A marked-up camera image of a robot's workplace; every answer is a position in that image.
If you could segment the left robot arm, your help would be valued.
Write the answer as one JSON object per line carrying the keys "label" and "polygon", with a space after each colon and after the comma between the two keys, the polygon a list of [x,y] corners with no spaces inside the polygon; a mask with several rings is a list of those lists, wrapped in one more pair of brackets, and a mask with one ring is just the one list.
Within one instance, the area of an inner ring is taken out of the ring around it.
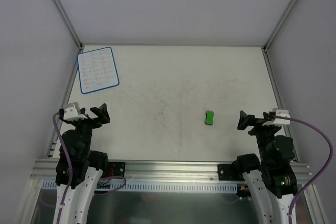
{"label": "left robot arm", "polygon": [[92,131],[110,122],[107,105],[90,109],[95,118],[85,111],[75,102],[52,117],[61,143],[54,223],[86,223],[96,185],[109,172],[107,154],[91,150]]}

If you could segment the green black eraser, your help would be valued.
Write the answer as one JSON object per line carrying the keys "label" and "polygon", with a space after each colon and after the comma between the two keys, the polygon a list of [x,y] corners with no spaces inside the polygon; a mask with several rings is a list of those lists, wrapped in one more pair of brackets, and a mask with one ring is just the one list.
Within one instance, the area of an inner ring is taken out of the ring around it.
{"label": "green black eraser", "polygon": [[214,124],[214,111],[206,111],[205,112],[205,121],[206,125],[213,125]]}

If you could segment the blue framed whiteboard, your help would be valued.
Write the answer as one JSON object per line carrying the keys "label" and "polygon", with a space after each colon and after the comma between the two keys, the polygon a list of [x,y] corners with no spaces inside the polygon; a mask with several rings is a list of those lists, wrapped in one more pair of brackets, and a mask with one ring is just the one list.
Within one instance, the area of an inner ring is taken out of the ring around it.
{"label": "blue framed whiteboard", "polygon": [[77,64],[82,94],[113,88],[120,84],[111,47],[79,53]]}

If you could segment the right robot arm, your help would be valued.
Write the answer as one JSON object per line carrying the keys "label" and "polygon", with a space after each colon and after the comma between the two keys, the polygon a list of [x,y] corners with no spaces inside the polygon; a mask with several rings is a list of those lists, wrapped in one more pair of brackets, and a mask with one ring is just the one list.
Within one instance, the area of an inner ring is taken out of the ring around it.
{"label": "right robot arm", "polygon": [[274,109],[262,118],[240,111],[237,129],[248,127],[256,138],[258,154],[237,156],[229,171],[244,180],[255,204],[259,223],[296,223],[297,178],[290,165],[294,160],[293,139],[279,135],[289,125],[288,111]]}

